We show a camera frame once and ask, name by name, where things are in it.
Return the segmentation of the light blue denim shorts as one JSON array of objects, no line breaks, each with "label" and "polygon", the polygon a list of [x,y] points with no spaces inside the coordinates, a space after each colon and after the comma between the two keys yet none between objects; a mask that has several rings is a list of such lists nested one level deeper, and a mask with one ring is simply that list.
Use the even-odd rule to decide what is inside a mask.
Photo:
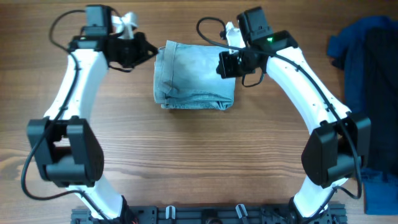
[{"label": "light blue denim shorts", "polygon": [[154,101],[163,109],[227,110],[234,103],[235,79],[216,72],[217,46],[171,40],[159,49],[154,64]]}]

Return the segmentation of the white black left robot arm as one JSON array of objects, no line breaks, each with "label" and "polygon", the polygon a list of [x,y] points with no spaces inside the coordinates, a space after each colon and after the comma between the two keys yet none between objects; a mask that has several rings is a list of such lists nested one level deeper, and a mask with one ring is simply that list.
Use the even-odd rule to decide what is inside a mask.
[{"label": "white black left robot arm", "polygon": [[[97,223],[137,223],[126,199],[103,174],[104,152],[90,127],[99,86],[110,69],[131,70],[157,54],[144,33],[121,39],[117,35],[75,36],[68,47],[68,67],[51,107],[42,119],[27,125],[32,147],[22,170],[22,191],[34,200],[53,200],[70,194],[80,197]],[[34,160],[41,178],[65,191],[52,196],[29,192],[26,175]]]}]

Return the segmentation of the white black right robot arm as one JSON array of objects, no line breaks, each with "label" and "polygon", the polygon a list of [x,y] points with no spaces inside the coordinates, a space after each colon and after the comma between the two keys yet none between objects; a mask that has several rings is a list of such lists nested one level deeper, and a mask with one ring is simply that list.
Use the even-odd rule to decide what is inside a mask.
[{"label": "white black right robot arm", "polygon": [[227,42],[217,67],[221,77],[244,78],[260,68],[283,89],[308,129],[310,137],[301,155],[306,178],[290,199],[288,221],[310,223],[328,215],[328,203],[337,191],[360,199],[360,171],[369,154],[369,118],[333,96],[286,30],[251,35],[233,28],[220,37]]}]

